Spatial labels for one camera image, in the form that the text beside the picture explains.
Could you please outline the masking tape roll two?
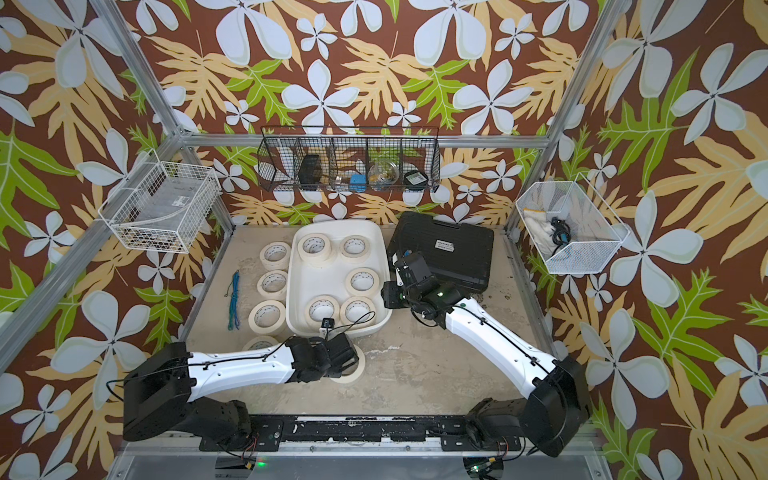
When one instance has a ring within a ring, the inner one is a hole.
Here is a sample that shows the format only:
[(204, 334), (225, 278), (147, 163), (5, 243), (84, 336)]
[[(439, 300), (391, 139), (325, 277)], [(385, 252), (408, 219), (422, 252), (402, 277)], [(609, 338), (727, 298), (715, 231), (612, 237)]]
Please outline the masking tape roll two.
[(276, 241), (265, 245), (259, 254), (259, 260), (266, 271), (287, 271), (291, 257), (291, 245)]

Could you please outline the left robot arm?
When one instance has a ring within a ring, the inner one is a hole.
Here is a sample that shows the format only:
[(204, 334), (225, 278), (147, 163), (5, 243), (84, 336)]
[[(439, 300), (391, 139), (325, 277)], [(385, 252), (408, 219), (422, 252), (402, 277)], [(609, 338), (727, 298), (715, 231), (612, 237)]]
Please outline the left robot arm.
[(252, 443), (256, 433), (244, 402), (216, 393), (255, 385), (338, 379), (362, 364), (344, 334), (295, 337), (267, 348), (231, 353), (190, 352), (167, 345), (123, 379), (123, 438), (144, 441), (168, 431), (189, 433), (226, 450)]

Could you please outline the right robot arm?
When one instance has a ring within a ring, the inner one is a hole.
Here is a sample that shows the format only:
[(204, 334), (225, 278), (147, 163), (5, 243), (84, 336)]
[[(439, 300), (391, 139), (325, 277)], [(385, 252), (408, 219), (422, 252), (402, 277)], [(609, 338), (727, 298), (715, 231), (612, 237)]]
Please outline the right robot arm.
[(416, 320), (460, 337), (521, 394), (513, 400), (486, 398), (476, 404), (465, 416), (470, 444), (491, 450), (516, 437), (547, 456), (559, 456), (591, 416), (585, 366), (526, 342), (459, 286), (438, 279), (421, 253), (395, 254), (393, 268), (396, 278), (381, 290), (386, 308), (408, 309)]

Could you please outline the masking tape roll ten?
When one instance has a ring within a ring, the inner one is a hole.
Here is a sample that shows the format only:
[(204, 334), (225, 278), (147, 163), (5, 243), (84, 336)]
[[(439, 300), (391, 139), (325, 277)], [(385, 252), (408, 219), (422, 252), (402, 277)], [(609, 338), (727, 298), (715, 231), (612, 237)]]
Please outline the masking tape roll ten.
[(333, 321), (339, 323), (340, 304), (330, 295), (319, 295), (310, 299), (305, 307), (304, 319), (311, 327), (322, 327)]

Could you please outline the masking tape roll nine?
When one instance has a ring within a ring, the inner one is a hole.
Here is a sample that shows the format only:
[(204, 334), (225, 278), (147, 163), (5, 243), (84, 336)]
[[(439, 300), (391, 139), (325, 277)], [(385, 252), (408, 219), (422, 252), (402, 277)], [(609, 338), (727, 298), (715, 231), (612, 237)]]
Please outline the masking tape roll nine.
[(332, 378), (333, 382), (341, 385), (349, 385), (362, 377), (366, 367), (365, 353), (357, 345), (354, 346), (354, 350), (357, 355), (357, 363), (353, 367), (344, 370), (340, 377)]

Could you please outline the masking tape roll seven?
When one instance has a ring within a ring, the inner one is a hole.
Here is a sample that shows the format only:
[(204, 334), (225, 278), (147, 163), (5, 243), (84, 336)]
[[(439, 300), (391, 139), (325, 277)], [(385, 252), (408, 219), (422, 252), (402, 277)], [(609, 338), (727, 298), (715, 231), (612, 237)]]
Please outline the masking tape roll seven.
[(346, 277), (345, 288), (351, 296), (372, 298), (379, 293), (381, 287), (380, 277), (371, 268), (357, 268)]

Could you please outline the white plastic storage box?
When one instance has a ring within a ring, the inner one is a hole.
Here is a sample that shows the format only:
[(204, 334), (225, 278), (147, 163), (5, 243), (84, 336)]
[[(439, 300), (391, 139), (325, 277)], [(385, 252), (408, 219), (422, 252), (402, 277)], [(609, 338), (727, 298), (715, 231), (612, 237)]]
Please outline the white plastic storage box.
[[(299, 240), (308, 235), (320, 233), (333, 242), (331, 261), (316, 267), (303, 262), (299, 256)], [(345, 261), (340, 255), (341, 241), (350, 235), (365, 236), (370, 242), (370, 255), (365, 261), (353, 263)], [(381, 287), (390, 279), (389, 263), (386, 258), (384, 237), (378, 225), (369, 220), (351, 219), (317, 223), (300, 228), (293, 237), (292, 252), (288, 267), (288, 287), (286, 297), (286, 322), (289, 329), (304, 337), (315, 336), (320, 328), (311, 327), (304, 319), (305, 307), (311, 298), (330, 295), (341, 305), (351, 296), (345, 288), (347, 275), (357, 268), (371, 268), (380, 277)], [(378, 294), (370, 298), (376, 308), (376, 318), (369, 324), (351, 328), (346, 332), (352, 338), (373, 335), (380, 331), (391, 317), (391, 311), (384, 307)]]

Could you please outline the masking tape roll eight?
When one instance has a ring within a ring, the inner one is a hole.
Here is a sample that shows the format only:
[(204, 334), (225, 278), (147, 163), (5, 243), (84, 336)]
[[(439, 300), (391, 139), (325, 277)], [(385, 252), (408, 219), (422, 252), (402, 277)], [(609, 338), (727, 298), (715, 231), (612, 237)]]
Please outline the masking tape roll eight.
[(243, 351), (262, 350), (276, 347), (280, 344), (278, 340), (271, 336), (257, 336), (249, 340), (242, 348)]

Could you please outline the masking tape roll six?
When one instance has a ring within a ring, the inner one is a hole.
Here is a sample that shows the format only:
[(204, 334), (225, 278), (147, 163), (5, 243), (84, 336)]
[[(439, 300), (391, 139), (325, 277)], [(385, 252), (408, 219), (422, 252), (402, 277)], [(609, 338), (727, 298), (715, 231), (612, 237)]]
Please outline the masking tape roll six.
[(341, 305), (340, 320), (344, 327), (361, 327), (375, 318), (376, 308), (369, 297), (350, 297)]

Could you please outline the masking tape roll three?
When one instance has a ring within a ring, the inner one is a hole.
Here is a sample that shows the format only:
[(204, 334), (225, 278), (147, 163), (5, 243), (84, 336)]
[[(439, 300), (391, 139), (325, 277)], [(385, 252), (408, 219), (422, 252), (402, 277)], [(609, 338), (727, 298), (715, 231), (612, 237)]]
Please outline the masking tape roll three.
[(249, 312), (248, 325), (256, 335), (281, 335), (287, 327), (285, 305), (278, 300), (265, 300)]

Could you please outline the masking tape roll one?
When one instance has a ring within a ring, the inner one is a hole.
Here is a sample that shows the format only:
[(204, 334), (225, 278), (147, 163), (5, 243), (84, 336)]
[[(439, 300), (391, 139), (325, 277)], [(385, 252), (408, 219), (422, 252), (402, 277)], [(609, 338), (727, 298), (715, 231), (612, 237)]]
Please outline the masking tape roll one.
[(284, 301), (287, 297), (288, 280), (286, 271), (268, 271), (258, 279), (257, 291), (266, 300)]

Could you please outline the masking tape roll five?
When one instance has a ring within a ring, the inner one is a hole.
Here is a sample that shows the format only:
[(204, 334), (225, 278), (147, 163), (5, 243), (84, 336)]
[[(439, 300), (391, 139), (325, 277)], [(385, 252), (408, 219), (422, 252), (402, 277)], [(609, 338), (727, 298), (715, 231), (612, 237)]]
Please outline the masking tape roll five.
[(365, 236), (350, 235), (341, 241), (339, 251), (345, 261), (359, 263), (370, 255), (370, 242)]

